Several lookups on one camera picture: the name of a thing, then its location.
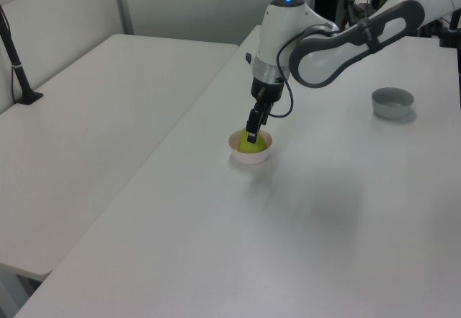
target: white table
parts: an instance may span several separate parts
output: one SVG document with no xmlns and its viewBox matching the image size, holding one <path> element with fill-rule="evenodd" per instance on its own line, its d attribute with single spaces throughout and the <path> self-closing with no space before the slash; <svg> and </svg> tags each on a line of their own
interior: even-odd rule
<svg viewBox="0 0 461 318">
<path fill-rule="evenodd" d="M 115 35 L 0 115 L 0 268 L 43 280 L 235 50 Z"/>
<path fill-rule="evenodd" d="M 272 155 L 245 166 L 227 140 L 253 105 L 257 35 L 17 318 L 459 316 L 455 51 L 408 37 L 323 89 L 292 81 Z M 383 86 L 412 92 L 416 119 L 374 116 Z"/>
</svg>

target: white bowl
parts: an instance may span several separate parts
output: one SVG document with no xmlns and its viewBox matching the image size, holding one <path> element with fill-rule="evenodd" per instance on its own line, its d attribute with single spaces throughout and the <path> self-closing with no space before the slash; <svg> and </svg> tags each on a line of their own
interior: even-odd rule
<svg viewBox="0 0 461 318">
<path fill-rule="evenodd" d="M 229 138 L 229 146 L 230 151 L 232 153 L 232 157 L 240 163 L 243 164 L 258 164 L 264 162 L 266 158 L 269 156 L 269 149 L 272 145 L 272 137 L 269 133 L 264 131 L 259 131 L 259 135 L 266 141 L 267 149 L 256 152 L 255 154 L 245 154 L 243 152 L 237 151 L 238 142 L 240 141 L 240 137 L 242 134 L 242 130 L 236 131 L 233 133 Z"/>
<path fill-rule="evenodd" d="M 403 118 L 411 111 L 414 100 L 404 89 L 383 87 L 372 93 L 373 112 L 382 118 Z"/>
</svg>

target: yellow-green ball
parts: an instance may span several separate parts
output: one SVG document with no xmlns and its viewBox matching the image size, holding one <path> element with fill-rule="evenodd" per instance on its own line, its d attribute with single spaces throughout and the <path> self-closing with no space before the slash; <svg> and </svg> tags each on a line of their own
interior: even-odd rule
<svg viewBox="0 0 461 318">
<path fill-rule="evenodd" d="M 244 128 L 240 135 L 240 141 L 238 142 L 237 151 L 244 154 L 256 154 L 258 152 L 267 149 L 266 141 L 258 134 L 256 137 L 256 143 L 249 143 L 247 141 L 248 132 Z"/>
</svg>

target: black stand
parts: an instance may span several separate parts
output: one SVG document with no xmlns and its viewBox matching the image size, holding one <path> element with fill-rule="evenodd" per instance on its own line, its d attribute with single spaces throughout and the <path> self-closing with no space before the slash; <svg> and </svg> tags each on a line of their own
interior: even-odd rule
<svg viewBox="0 0 461 318">
<path fill-rule="evenodd" d="M 29 82 L 26 77 L 26 73 L 22 68 L 21 61 L 19 60 L 16 48 L 14 47 L 11 33 L 3 16 L 0 16 L 0 36 L 3 40 L 3 44 L 5 45 L 9 60 L 12 62 L 12 67 L 14 69 L 14 72 L 16 73 L 19 85 L 21 85 L 22 98 L 18 100 L 17 103 L 31 105 L 33 102 L 43 97 L 43 94 L 34 92 L 30 88 Z"/>
<path fill-rule="evenodd" d="M 452 14 L 452 21 L 449 23 L 448 29 L 442 30 L 442 37 L 440 38 L 440 46 L 443 48 L 458 48 L 461 45 L 461 29 L 458 29 L 460 23 L 461 9 L 458 9 Z"/>
</svg>

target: robotic arm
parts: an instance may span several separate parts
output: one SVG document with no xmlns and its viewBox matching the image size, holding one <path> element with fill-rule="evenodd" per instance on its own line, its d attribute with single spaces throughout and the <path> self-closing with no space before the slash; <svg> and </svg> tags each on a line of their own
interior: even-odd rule
<svg viewBox="0 0 461 318">
<path fill-rule="evenodd" d="M 248 141 L 256 141 L 290 72 L 304 86 L 324 87 L 346 67 L 459 8 L 461 0 L 387 0 L 378 12 L 337 34 L 338 27 L 304 1 L 274 0 L 264 15 L 256 57 L 247 55 L 256 98 L 246 124 Z"/>
</svg>

